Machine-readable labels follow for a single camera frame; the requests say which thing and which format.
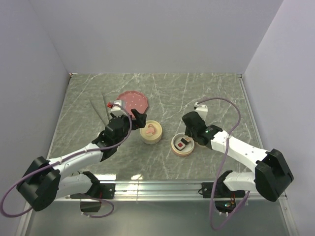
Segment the orange sushi roll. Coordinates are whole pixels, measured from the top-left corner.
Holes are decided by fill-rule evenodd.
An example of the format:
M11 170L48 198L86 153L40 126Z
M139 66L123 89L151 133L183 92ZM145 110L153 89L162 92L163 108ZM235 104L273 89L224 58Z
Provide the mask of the orange sushi roll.
M191 139L189 137L187 137L187 136L183 136L181 138L181 142L184 143L185 145L187 145L188 143L191 142Z

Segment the pink dotted plate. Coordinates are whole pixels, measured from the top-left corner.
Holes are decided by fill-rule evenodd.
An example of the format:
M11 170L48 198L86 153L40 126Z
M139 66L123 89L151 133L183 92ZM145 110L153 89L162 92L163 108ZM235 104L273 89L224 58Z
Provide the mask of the pink dotted plate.
M134 118L132 109L136 109L139 113L144 114L148 108L148 99L147 97L138 91L130 90L121 93L117 100L122 100L125 103L125 109L129 114Z

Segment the red sushi roll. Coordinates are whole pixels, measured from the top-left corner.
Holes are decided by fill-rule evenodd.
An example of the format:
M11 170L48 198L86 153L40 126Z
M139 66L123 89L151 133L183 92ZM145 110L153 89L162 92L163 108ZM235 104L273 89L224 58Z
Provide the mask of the red sushi roll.
M177 142L174 146L178 151L182 151L186 147L186 145L182 142Z

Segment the metal serving tongs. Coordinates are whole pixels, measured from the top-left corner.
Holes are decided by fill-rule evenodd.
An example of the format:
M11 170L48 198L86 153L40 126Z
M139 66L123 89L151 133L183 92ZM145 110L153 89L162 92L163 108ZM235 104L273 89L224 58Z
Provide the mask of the metal serving tongs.
M90 98L89 102L102 124L106 126L110 120L110 112L107 107L105 93L101 93L101 95L98 95L96 98Z

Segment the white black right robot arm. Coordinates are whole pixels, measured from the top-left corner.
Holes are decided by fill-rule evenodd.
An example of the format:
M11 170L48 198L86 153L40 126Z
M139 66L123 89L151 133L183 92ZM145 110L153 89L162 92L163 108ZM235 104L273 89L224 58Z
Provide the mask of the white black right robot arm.
M211 150L227 153L250 170L243 173L224 172L216 183L216 197L226 197L235 191L253 191L275 202L293 182L293 174L279 150L260 149L229 136L215 125L207 126L195 111L185 114L182 120L186 126L185 134L195 142Z

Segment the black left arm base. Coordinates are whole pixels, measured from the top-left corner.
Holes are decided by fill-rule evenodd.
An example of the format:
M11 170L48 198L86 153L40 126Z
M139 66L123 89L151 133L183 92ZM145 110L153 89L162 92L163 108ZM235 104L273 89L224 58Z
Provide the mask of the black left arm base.
M109 199L114 198L115 184L102 184L99 179L91 172L83 172L76 176L83 179L79 186L87 190L70 194L71 199L80 199L81 214L89 218L104 218L114 212L114 204ZM98 213L102 204L108 204L111 210L105 215L90 215L90 213Z

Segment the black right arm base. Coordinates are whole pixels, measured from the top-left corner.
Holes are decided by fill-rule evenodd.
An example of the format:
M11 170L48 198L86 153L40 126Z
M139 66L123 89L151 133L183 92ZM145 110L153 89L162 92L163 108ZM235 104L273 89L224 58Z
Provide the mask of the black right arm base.
M216 210L219 213L225 213L228 215L237 206L236 198L242 198L245 196L244 190L231 191L225 186L224 180L228 174L234 173L232 170L225 171L219 178L215 188L214 198L228 198L228 201L217 201L214 202ZM202 195L203 198L210 198L212 193L214 183L213 182L202 182L201 188L198 190L198 194Z

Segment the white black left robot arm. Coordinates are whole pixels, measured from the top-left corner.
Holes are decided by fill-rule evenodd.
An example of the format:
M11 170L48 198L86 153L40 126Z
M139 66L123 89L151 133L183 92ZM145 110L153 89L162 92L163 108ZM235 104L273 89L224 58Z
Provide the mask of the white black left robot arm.
M35 211L41 211L55 199L68 195L81 194L95 199L102 197L102 187L95 175L89 171L77 176L73 176L73 173L107 160L132 130L145 127L147 115L136 109L131 112L128 116L125 113L112 115L98 137L78 151L49 160L36 158L23 175L23 180L17 184L17 191Z

